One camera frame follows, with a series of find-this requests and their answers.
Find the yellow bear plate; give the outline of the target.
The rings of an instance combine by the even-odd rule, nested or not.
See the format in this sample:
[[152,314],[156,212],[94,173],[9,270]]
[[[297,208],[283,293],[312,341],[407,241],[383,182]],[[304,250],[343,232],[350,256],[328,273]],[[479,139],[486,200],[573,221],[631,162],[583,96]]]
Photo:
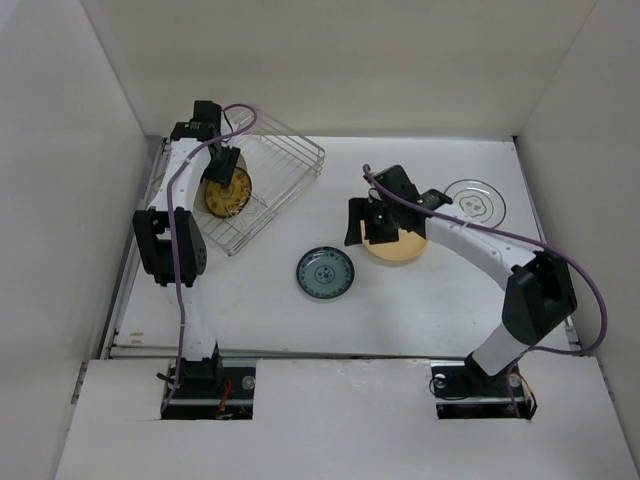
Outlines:
[[399,238],[396,242],[372,244],[369,240],[364,239],[363,245],[373,256],[393,263],[412,261],[419,257],[427,247],[428,240],[415,232],[399,230],[398,234]]

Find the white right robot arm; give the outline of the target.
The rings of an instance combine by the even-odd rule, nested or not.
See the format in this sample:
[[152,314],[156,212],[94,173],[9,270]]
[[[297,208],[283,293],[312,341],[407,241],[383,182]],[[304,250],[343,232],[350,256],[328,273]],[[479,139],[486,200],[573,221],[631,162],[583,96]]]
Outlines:
[[473,222],[437,189],[418,191],[394,165],[379,173],[363,168],[365,198],[349,201],[344,243],[396,242],[413,232],[456,253],[503,291],[501,320],[465,359],[463,384],[477,394],[495,387],[518,358],[536,347],[577,308],[567,261],[541,243]]

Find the yellow patterned plate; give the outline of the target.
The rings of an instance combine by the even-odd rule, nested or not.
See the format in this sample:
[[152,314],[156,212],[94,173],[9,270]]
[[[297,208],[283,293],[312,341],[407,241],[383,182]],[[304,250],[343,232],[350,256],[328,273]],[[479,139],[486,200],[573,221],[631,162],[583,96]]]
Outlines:
[[248,172],[241,167],[236,167],[227,187],[212,181],[205,183],[204,202],[214,217],[228,219],[236,216],[246,207],[252,191],[252,181]]

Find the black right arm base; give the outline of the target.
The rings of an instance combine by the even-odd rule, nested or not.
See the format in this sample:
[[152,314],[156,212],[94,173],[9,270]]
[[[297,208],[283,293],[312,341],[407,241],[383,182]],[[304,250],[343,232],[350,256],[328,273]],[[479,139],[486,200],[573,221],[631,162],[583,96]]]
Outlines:
[[486,376],[463,360],[434,361],[430,369],[429,390],[439,420],[530,421],[537,413],[537,398],[517,363],[496,376]]

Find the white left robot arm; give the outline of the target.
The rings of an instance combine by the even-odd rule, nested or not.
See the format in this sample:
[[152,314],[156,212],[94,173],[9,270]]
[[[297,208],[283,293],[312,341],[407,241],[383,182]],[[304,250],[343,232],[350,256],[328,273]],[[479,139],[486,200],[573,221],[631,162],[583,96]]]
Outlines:
[[200,185],[232,183],[240,150],[224,143],[235,135],[222,126],[226,112],[211,100],[194,102],[190,120],[178,122],[169,138],[170,158],[148,207],[133,216],[144,270],[179,312],[178,354],[173,374],[162,375],[172,391],[189,384],[201,396],[217,394],[224,373],[215,366],[217,342],[205,319],[197,284],[207,265],[207,247],[193,208]]

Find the blue patterned plate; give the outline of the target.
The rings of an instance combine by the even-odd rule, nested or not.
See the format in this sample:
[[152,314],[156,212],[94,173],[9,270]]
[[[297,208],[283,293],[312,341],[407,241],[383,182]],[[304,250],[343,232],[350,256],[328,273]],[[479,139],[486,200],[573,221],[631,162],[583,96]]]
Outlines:
[[298,286],[317,300],[333,300],[344,295],[351,288],[355,276],[350,257],[331,246],[307,251],[295,268]]

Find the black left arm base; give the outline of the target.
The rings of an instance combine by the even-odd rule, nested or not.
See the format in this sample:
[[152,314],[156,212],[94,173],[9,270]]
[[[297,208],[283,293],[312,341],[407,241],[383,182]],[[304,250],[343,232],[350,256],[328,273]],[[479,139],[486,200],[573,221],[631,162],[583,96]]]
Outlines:
[[183,361],[179,387],[165,406],[175,377],[172,366],[160,406],[162,420],[252,420],[256,363],[238,359]]

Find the white plate black rim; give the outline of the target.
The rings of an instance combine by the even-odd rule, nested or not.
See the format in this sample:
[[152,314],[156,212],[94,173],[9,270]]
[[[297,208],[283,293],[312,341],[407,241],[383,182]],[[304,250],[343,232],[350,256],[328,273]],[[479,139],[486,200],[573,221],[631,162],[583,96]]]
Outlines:
[[507,204],[492,185],[475,179],[461,179],[451,183],[445,194],[475,223],[490,228],[499,227],[505,220]]

